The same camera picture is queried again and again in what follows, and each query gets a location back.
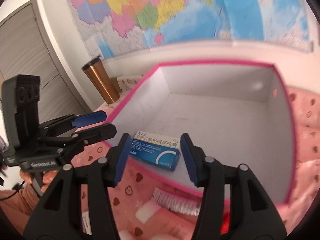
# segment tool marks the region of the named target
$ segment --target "copper tumbler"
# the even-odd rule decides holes
[[[99,57],[96,57],[85,64],[82,67],[82,70],[94,84],[107,104],[112,104],[119,99],[120,95],[112,84]]]

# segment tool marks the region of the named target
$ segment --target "heart pattern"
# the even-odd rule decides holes
[[[312,111],[307,112],[307,118],[310,118],[312,116]]]
[[[296,97],[297,97],[297,94],[296,94],[296,93],[291,93],[291,94],[289,95],[289,100],[290,100],[291,102],[293,102],[294,100],[296,100]]]
[[[115,197],[114,200],[113,200],[113,205],[117,206],[119,204],[120,204],[120,200],[117,197]]]
[[[134,235],[135,236],[142,236],[143,235],[143,231],[140,228],[135,228],[134,229]]]
[[[143,179],[143,175],[140,172],[138,172],[136,177],[136,182],[140,182],[142,181],[142,179]]]

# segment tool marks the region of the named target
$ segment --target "human hand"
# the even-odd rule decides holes
[[[49,187],[50,183],[56,177],[59,171],[47,171],[42,178],[42,182],[44,185],[41,187],[41,191],[45,192]],[[20,169],[20,177],[28,184],[32,184],[33,176],[30,173],[24,172]]]

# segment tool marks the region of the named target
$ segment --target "pink sleeve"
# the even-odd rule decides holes
[[[5,198],[14,193],[13,190],[0,191],[0,198]],[[30,185],[21,189],[13,197],[0,201],[0,207],[12,225],[22,234],[29,216],[37,205],[39,199]]]

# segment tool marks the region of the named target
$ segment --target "open storage box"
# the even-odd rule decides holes
[[[271,64],[201,60],[155,66],[108,117],[117,135],[138,130],[188,133],[222,164],[249,165],[274,203],[287,202],[295,171],[295,132],[284,85]],[[150,175],[202,195],[181,156],[174,172],[132,160]]]

